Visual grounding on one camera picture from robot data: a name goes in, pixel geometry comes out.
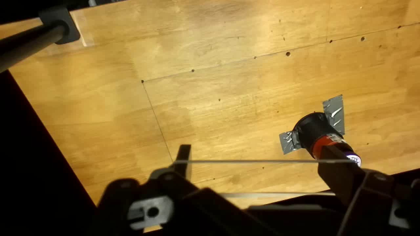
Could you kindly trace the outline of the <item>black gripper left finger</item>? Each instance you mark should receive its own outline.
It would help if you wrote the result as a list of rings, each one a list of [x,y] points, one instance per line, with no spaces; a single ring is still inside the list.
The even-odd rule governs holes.
[[[174,171],[182,177],[188,177],[190,150],[191,150],[190,145],[181,145],[178,147],[178,153],[173,163]]]

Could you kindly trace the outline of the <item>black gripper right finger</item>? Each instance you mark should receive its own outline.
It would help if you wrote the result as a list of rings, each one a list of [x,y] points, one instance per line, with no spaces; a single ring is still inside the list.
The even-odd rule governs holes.
[[[317,166],[320,179],[345,206],[352,202],[365,177],[365,172],[352,156],[357,154],[349,145],[324,146]]]

